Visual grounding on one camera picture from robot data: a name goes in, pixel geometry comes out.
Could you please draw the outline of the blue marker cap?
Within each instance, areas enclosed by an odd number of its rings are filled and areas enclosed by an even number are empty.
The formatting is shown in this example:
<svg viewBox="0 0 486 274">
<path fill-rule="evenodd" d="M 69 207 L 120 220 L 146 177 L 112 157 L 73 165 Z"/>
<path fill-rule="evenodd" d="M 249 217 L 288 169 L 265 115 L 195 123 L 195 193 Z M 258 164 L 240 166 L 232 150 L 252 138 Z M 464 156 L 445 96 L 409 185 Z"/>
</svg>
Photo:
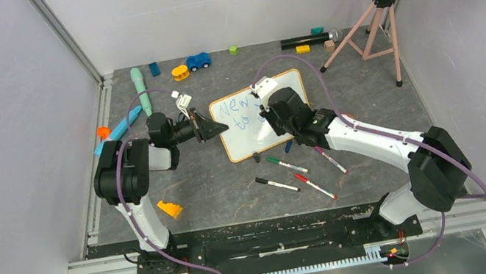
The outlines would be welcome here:
<svg viewBox="0 0 486 274">
<path fill-rule="evenodd" d="M 287 143 L 285 144 L 284 152 L 286 154 L 289 154 L 290 149 L 292 148 L 292 144 L 293 144 L 293 142 L 291 140 L 288 140 Z"/>
</svg>

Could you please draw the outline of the white whiteboard wooden frame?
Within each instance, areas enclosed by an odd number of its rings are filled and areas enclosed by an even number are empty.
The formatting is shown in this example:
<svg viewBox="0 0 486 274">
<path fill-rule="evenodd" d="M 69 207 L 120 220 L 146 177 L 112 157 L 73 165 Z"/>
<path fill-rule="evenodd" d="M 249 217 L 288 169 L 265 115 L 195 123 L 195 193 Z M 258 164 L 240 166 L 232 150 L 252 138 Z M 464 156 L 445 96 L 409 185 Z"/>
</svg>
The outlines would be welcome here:
<svg viewBox="0 0 486 274">
<path fill-rule="evenodd" d="M 291 68 L 271 78 L 278 82 L 279 89 L 292 87 L 307 103 L 304 83 L 298 70 Z M 231 162 L 249 159 L 254 153 L 262 153 L 293 138 L 289 134 L 277 136 L 274 133 L 268 122 L 260 116 L 260 103 L 251 94 L 250 87 L 247 87 L 213 101 L 209 107 L 213 121 L 229 126 L 227 131 L 220 134 L 220 138 Z"/>
</svg>

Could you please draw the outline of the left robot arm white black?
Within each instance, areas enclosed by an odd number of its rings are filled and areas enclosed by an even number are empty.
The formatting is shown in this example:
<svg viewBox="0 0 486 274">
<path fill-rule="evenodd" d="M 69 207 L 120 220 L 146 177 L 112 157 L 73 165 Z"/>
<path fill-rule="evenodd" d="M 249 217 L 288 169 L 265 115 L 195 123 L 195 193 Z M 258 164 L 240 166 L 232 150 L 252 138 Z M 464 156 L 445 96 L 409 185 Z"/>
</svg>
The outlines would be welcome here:
<svg viewBox="0 0 486 274">
<path fill-rule="evenodd" d="M 98 198 L 114 206 L 126 218 L 139 239 L 140 249 L 155 252 L 153 265 L 165 274 L 175 273 L 182 264 L 181 253 L 168 247 L 170 232 L 158 218 L 148 197 L 152 172 L 175 170 L 179 164 L 178 145 L 188 140 L 206 142 L 224 133 L 229 126 L 201 115 L 191 107 L 177 122 L 163 113 L 146 120 L 149 135 L 129 141 L 106 142 L 94 176 Z"/>
</svg>

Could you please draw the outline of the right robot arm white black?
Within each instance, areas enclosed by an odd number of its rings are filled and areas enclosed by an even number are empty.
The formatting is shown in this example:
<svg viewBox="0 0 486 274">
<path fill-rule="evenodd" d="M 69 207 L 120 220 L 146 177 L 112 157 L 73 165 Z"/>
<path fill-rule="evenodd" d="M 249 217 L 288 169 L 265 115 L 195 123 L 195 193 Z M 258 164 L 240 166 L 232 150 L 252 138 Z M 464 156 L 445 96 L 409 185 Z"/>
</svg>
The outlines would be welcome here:
<svg viewBox="0 0 486 274">
<path fill-rule="evenodd" d="M 298 144 L 349 151 L 388 163 L 409 182 L 379 200 L 371 223 L 383 238 L 393 237 L 411 216 L 425 209 L 448 212 L 460 195 L 471 165 L 445 129 L 397 131 L 350 120 L 332 109 L 310 109 L 290 87 L 257 91 L 260 115 L 277 135 Z"/>
</svg>

